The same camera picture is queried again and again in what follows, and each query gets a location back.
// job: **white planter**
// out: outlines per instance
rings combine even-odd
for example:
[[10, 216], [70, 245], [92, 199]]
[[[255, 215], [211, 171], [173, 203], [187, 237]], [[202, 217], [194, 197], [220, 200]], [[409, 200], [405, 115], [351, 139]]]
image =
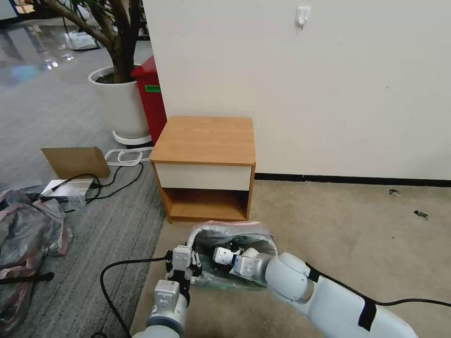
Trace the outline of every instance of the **white planter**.
[[124, 84], [100, 84], [95, 80], [113, 72], [106, 67], [91, 73], [89, 82], [105, 107], [105, 119], [117, 142], [139, 145], [151, 141], [149, 128], [136, 81]]

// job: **black power cord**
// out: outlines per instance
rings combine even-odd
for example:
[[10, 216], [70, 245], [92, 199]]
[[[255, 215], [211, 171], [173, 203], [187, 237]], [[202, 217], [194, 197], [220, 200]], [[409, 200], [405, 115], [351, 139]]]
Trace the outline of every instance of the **black power cord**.
[[[117, 193], [117, 192], [121, 191], [122, 189], [125, 189], [126, 187], [128, 187], [128, 186], [132, 185], [133, 183], [135, 183], [135, 182], [139, 179], [139, 177], [141, 176], [142, 171], [144, 170], [144, 165], [143, 165], [141, 162], [140, 162], [139, 164], [141, 165], [140, 172], [139, 172], [139, 174], [138, 174], [138, 175], [137, 175], [130, 183], [127, 183], [126, 185], [124, 185], [123, 187], [121, 187], [121, 188], [119, 188], [119, 189], [117, 189], [117, 190], [114, 190], [112, 193], [110, 193], [110, 194], [108, 194], [108, 195], [106, 195], [106, 196], [100, 196], [100, 197], [99, 197], [99, 195], [100, 195], [100, 193], [101, 193], [101, 191], [102, 191], [102, 188], [112, 185], [112, 184], [114, 183], [114, 181], [116, 180], [116, 176], [117, 176], [118, 171], [119, 171], [121, 168], [124, 168], [124, 166], [121, 166], [121, 167], [119, 167], [119, 168], [116, 169], [116, 171], [115, 171], [115, 173], [114, 173], [114, 176], [113, 176], [113, 179], [112, 179], [111, 182], [108, 183], [108, 184], [101, 184], [101, 183], [100, 183], [100, 179], [99, 179], [96, 175], [94, 175], [94, 174], [81, 174], [81, 175], [77, 175], [77, 176], [71, 177], [71, 178], [65, 180], [64, 182], [59, 183], [58, 185], [54, 186], [51, 190], [52, 190], [52, 191], [55, 191], [55, 190], [58, 189], [60, 186], [66, 184], [66, 183], [68, 183], [68, 182], [70, 182], [70, 181], [72, 181], [72, 180], [74, 180], [74, 179], [76, 179], [76, 178], [78, 178], [78, 177], [82, 177], [82, 176], [91, 176], [91, 177], [94, 177], [95, 180], [97, 181], [97, 183], [94, 184], [94, 188], [97, 188], [97, 193], [95, 194], [94, 197], [91, 197], [91, 198], [87, 198], [87, 199], [86, 199], [86, 205], [88, 205], [89, 203], [91, 203], [91, 202], [94, 201], [94, 200], [102, 200], [102, 199], [111, 197], [111, 196], [113, 196], [115, 193]], [[75, 211], [75, 209], [67, 210], [67, 211], [65, 211], [65, 213], [71, 213], [71, 212], [74, 212], [74, 211]]]
[[346, 285], [343, 282], [340, 282], [339, 280], [330, 277], [328, 275], [326, 275], [325, 273], [322, 273], [321, 271], [316, 270], [321, 276], [323, 276], [324, 278], [327, 278], [329, 280], [331, 280], [332, 282], [337, 283], [338, 285], [344, 287], [345, 289], [355, 293], [356, 295], [362, 297], [362, 298], [366, 298], [366, 299], [370, 299], [372, 300], [376, 305], [380, 305], [380, 306], [385, 306], [385, 307], [389, 307], [389, 306], [394, 306], [394, 305], [398, 305], [398, 304], [403, 304], [403, 303], [429, 303], [429, 304], [436, 304], [436, 305], [442, 305], [442, 306], [446, 306], [446, 307], [451, 307], [451, 303], [447, 303], [447, 302], [443, 302], [440, 300], [430, 300], [430, 299], [425, 299], [425, 298], [405, 298], [405, 299], [400, 299], [400, 300], [395, 300], [395, 301], [391, 301], [391, 302], [381, 302], [381, 301], [377, 301], [374, 299], [371, 299], [368, 296], [365, 296], [364, 294], [360, 293], [359, 291], [351, 288], [349, 285]]
[[[164, 257], [158, 257], [158, 258], [146, 258], [146, 259], [140, 259], [140, 260], [127, 260], [127, 261], [117, 261], [114, 263], [111, 263], [110, 265], [106, 266], [102, 272], [100, 273], [100, 288], [102, 289], [103, 296], [105, 297], [105, 300], [107, 301], [109, 308], [111, 311], [113, 311], [114, 316], [121, 324], [122, 330], [124, 331], [127, 338], [132, 338], [132, 335], [130, 331], [128, 330], [127, 324], [125, 324], [124, 320], [122, 319], [121, 315], [119, 314], [118, 310], [114, 306], [113, 302], [111, 301], [107, 290], [105, 288], [105, 284], [103, 282], [103, 277], [105, 275], [105, 272], [107, 272], [110, 268], [115, 267], [117, 265], [124, 265], [124, 264], [135, 264], [135, 263], [149, 263], [149, 262], [155, 262], [155, 261], [165, 261], [168, 259], [168, 254], [166, 254]], [[94, 338], [95, 336], [101, 336], [103, 338], [108, 338], [107, 335], [103, 332], [96, 332], [94, 333], [90, 338]]]

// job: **wooden cabinet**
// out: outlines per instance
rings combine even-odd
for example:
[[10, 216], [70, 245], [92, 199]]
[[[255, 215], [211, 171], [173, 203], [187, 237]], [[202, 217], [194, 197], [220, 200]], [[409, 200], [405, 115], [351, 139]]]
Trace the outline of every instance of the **wooden cabinet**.
[[249, 219], [251, 118], [172, 116], [150, 160], [169, 222]]

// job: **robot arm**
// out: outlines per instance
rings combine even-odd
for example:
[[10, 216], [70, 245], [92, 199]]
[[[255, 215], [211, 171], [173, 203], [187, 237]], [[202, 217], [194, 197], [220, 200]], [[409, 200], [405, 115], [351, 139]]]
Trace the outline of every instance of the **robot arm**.
[[[231, 274], [266, 285], [280, 301], [305, 315], [330, 338], [418, 338], [412, 328], [384, 307], [324, 278], [299, 258], [272, 256], [248, 249], [242, 255], [217, 247], [213, 260], [231, 265]], [[201, 273], [199, 257], [188, 246], [177, 246], [167, 261], [166, 280], [154, 289], [155, 305], [147, 329], [134, 338], [179, 338], [183, 335], [189, 285]]]
[[305, 315], [326, 337], [417, 337], [406, 322], [386, 308], [320, 276], [289, 253], [271, 256], [248, 249], [236, 255], [217, 248], [213, 259], [232, 265], [232, 274], [266, 285], [277, 299]]

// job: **wooden tabletop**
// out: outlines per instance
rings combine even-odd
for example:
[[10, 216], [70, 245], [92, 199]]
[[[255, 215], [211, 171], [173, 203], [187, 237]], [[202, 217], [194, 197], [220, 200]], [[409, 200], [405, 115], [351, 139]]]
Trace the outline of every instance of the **wooden tabletop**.
[[150, 159], [155, 163], [254, 165], [252, 119], [171, 116]]

